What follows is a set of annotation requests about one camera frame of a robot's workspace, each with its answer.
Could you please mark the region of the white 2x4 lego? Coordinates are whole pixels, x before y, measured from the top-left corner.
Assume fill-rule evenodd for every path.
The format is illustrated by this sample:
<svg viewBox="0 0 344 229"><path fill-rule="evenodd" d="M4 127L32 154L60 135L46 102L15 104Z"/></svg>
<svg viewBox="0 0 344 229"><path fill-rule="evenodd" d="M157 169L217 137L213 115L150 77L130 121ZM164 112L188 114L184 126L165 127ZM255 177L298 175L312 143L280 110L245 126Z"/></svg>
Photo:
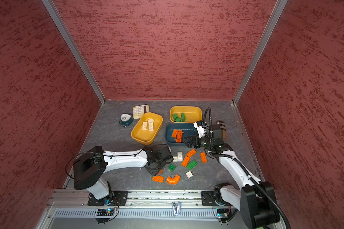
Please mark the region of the white 2x4 lego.
<svg viewBox="0 0 344 229"><path fill-rule="evenodd" d="M149 131L154 131L154 123L153 122L149 123L148 129L149 129Z"/></svg>
<svg viewBox="0 0 344 229"><path fill-rule="evenodd" d="M142 130L147 130L147 128L148 128L148 122L147 121L142 122Z"/></svg>

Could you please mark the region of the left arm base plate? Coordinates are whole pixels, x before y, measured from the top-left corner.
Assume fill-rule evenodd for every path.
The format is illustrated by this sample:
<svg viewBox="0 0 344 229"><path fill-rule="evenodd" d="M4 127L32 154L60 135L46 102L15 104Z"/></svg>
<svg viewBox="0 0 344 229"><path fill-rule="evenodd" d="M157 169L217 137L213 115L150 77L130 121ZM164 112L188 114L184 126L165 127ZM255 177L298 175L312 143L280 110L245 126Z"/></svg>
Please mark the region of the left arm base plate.
<svg viewBox="0 0 344 229"><path fill-rule="evenodd" d="M125 206L128 194L128 191L113 191L100 200L96 199L93 194L89 194L88 206Z"/></svg>

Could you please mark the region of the orange long lego chassis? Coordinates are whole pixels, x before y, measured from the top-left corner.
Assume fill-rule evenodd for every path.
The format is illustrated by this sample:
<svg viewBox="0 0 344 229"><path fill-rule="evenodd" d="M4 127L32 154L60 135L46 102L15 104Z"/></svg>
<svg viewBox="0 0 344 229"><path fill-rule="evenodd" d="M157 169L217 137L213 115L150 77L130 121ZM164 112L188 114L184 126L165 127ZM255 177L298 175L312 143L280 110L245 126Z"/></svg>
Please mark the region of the orange long lego chassis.
<svg viewBox="0 0 344 229"><path fill-rule="evenodd" d="M182 135L183 135L182 130L176 130L176 138L175 138L176 143L182 142Z"/></svg>

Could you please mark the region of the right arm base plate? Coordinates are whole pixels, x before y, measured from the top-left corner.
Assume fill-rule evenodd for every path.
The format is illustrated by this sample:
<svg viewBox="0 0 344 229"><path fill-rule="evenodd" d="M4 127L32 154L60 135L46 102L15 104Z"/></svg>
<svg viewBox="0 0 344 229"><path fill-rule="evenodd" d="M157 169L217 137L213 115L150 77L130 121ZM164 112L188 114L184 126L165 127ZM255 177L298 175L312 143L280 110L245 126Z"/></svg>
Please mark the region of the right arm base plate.
<svg viewBox="0 0 344 229"><path fill-rule="evenodd" d="M217 198L214 191L202 191L201 201L202 201L202 205L205 207L229 206L229 203Z"/></svg>

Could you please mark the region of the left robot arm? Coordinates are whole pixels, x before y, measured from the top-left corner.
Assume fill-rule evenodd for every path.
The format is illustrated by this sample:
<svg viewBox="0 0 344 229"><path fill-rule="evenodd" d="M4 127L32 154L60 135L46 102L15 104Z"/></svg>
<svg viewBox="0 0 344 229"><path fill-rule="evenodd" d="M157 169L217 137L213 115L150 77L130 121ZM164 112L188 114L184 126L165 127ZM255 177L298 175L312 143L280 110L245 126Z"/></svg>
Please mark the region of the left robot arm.
<svg viewBox="0 0 344 229"><path fill-rule="evenodd" d="M144 146L128 152L106 151L102 146L96 146L74 160L74 189L87 190L96 200L111 198L114 194L109 182L102 178L103 174L117 169L145 168L155 176L173 160L172 153L165 144Z"/></svg>

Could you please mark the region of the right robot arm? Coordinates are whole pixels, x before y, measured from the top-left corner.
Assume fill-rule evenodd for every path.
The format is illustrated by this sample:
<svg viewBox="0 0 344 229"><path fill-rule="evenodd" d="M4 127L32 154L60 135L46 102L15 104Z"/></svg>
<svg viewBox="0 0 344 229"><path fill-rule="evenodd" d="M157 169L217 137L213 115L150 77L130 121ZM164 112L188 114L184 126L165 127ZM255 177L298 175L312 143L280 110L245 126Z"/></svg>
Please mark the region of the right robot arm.
<svg viewBox="0 0 344 229"><path fill-rule="evenodd" d="M217 199L236 208L249 229L267 228L270 224L283 220L290 228L288 218L277 204L275 191L269 182L263 182L251 173L238 159L233 148L223 139L211 140L208 137L189 136L182 142L189 148L204 148L224 166L235 180L239 189L232 185L220 184L216 188Z"/></svg>

